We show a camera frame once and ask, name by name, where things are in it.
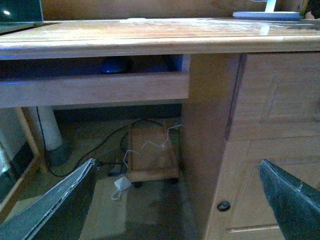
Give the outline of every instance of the wall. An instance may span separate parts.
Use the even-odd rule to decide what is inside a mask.
[[[284,0],[278,0],[281,8]],[[42,0],[45,20],[231,17],[235,11],[263,11],[251,0]]]
[[[13,108],[0,108],[0,140],[10,160],[26,142],[26,136]]]

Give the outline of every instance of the desk leg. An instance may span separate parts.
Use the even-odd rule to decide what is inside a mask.
[[[27,142],[33,152],[34,157],[39,158],[40,169],[43,173],[47,173],[48,169],[45,163],[44,143],[40,133],[37,131],[36,123],[31,117],[28,107],[16,107],[16,115],[20,121]]]
[[[240,54],[191,55],[189,99],[181,113],[181,151],[200,239],[208,235],[239,62]]]

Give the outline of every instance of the computer mouse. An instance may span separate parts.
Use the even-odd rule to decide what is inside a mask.
[[[101,63],[102,74],[125,74],[131,71],[133,61],[127,56],[108,56]]]

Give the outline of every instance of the white power adapter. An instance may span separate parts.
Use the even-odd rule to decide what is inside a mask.
[[[131,182],[125,176],[119,178],[114,182],[115,187],[119,190],[119,192],[123,192],[127,188],[131,186]]]

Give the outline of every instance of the wooden frame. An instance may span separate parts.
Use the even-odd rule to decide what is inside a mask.
[[[129,73],[9,81],[0,86],[0,107],[54,106],[187,99],[189,73]]]
[[[149,145],[147,143],[143,151],[141,150],[146,141],[157,143],[163,139],[167,139],[165,124],[163,124],[162,128],[156,126],[133,129],[129,126],[129,149],[141,153],[141,155],[138,155],[130,152],[128,156],[130,171],[128,178],[132,183],[179,177],[178,163],[170,139],[164,148],[158,148],[151,143]]]
[[[45,156],[43,144],[40,136],[37,134],[35,124],[32,121],[28,108],[17,107],[15,112],[25,133],[27,142],[33,152],[34,158],[0,205],[0,224],[6,220],[12,208],[18,201],[20,194],[30,183],[38,168],[41,167],[43,172],[47,171],[47,168],[44,165]]]

